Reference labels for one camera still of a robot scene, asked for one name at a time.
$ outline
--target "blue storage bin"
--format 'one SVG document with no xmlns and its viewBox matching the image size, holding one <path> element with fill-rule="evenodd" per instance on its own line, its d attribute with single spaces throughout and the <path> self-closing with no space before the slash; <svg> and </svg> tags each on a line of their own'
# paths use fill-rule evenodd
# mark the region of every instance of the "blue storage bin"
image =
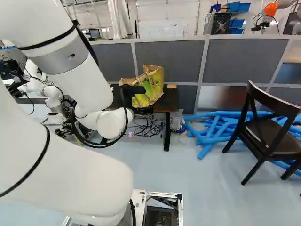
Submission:
<svg viewBox="0 0 301 226">
<path fill-rule="evenodd" d="M 220 11 L 220 10 L 221 10 L 221 6 L 222 6 L 221 4 L 215 4 L 215 5 L 212 5 L 212 6 L 210 7 L 210 13 L 213 12 L 213 9 L 215 9 L 216 12 Z"/>
<path fill-rule="evenodd" d="M 250 5 L 250 3 L 240 3 L 238 11 L 244 13 L 249 12 Z"/>
<path fill-rule="evenodd" d="M 230 27 L 242 27 L 245 20 L 231 20 Z"/>
<path fill-rule="evenodd" d="M 230 29 L 230 34 L 242 34 L 244 31 L 243 28 L 232 28 Z"/>
<path fill-rule="evenodd" d="M 237 11 L 239 11 L 239 5 L 240 5 L 240 1 L 228 3 L 227 4 L 227 6 L 228 6 L 227 12 L 237 12 Z"/>
</svg>

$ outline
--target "chair leg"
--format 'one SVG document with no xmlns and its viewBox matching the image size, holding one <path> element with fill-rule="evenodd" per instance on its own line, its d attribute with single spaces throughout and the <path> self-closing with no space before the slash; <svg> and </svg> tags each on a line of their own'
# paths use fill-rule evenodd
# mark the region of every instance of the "chair leg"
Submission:
<svg viewBox="0 0 301 226">
<path fill-rule="evenodd" d="M 242 126 L 243 126 L 245 118 L 246 118 L 246 113 L 248 111 L 249 101 L 250 101 L 250 96 L 249 96 L 249 94 L 247 94 L 246 95 L 246 101 L 245 101 L 243 109 L 241 110 L 241 115 L 240 115 L 240 118 L 238 120 L 237 126 L 236 126 L 236 128 L 235 128 L 235 130 L 233 132 L 233 135 L 231 136 L 230 140 L 228 141 L 228 143 L 226 144 L 226 146 L 222 150 L 223 153 L 227 153 L 228 150 L 232 147 L 232 145 L 236 141 L 236 139 L 238 137 L 238 133 L 242 129 Z"/>
<path fill-rule="evenodd" d="M 258 161 L 256 165 L 251 169 L 251 171 L 248 173 L 248 175 L 243 179 L 241 182 L 241 185 L 245 185 L 249 179 L 256 173 L 256 171 L 259 169 L 259 167 L 264 163 L 264 161 Z"/>
<path fill-rule="evenodd" d="M 222 150 L 222 152 L 224 154 L 226 154 L 228 152 L 228 150 L 232 147 L 232 145 L 234 144 L 234 142 L 237 139 L 237 136 L 238 136 L 238 131 L 236 132 L 236 130 L 235 130 L 233 135 L 231 136 L 230 140 L 227 142 L 226 146 Z"/>
<path fill-rule="evenodd" d="M 281 179 L 287 180 L 301 165 L 301 158 L 297 159 L 290 168 L 288 168 L 284 174 L 282 174 Z"/>
</svg>

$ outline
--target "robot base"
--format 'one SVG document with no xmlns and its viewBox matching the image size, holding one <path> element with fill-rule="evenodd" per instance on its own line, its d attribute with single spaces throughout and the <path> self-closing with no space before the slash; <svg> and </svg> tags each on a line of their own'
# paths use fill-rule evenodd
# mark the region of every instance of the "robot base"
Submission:
<svg viewBox="0 0 301 226">
<path fill-rule="evenodd" d="M 134 189 L 132 201 L 135 206 L 136 226 L 183 226 L 184 205 L 183 195 L 180 193 L 146 192 Z M 126 211 L 125 215 L 127 216 L 124 216 L 124 219 L 132 217 L 129 211 Z M 88 225 L 71 222 L 72 218 L 66 217 L 62 226 Z M 127 220 L 120 222 L 118 226 L 128 225 L 127 222 Z"/>
</svg>

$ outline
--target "chair seat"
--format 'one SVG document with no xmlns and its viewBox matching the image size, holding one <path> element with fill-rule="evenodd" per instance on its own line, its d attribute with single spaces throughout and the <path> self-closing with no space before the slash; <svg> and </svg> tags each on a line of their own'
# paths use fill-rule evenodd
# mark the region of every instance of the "chair seat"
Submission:
<svg viewBox="0 0 301 226">
<path fill-rule="evenodd" d="M 260 141 L 260 136 L 257 131 L 257 127 L 261 131 L 262 139 L 268 147 L 277 133 L 282 128 L 278 123 L 273 120 L 261 121 L 261 122 L 251 122 L 247 125 L 247 131 L 253 135 L 257 140 Z M 301 142 L 297 140 L 292 134 L 287 132 L 280 144 L 276 147 L 275 151 L 270 155 L 271 158 L 284 158 L 286 155 L 288 158 L 300 157 L 301 156 Z"/>
</svg>

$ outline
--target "black wooden chair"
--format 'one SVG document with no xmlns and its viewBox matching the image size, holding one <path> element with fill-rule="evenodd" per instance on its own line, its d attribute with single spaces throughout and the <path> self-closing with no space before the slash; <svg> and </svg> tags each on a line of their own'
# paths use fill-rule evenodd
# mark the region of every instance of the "black wooden chair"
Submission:
<svg viewBox="0 0 301 226">
<path fill-rule="evenodd" d="M 258 117 L 255 100 L 273 110 L 274 113 Z M 253 119 L 245 122 L 249 106 L 253 112 Z M 300 110 L 300 106 L 276 98 L 255 86 L 252 81 L 248 81 L 246 102 L 240 119 L 231 139 L 222 151 L 227 153 L 238 136 L 257 158 L 258 162 L 243 179 L 242 185 L 248 182 L 265 161 L 296 159 L 295 164 L 282 175 L 282 179 L 287 179 L 297 169 L 297 164 L 301 161 L 301 142 L 290 134 L 288 129 Z M 282 127 L 271 120 L 281 115 L 288 118 Z"/>
</svg>

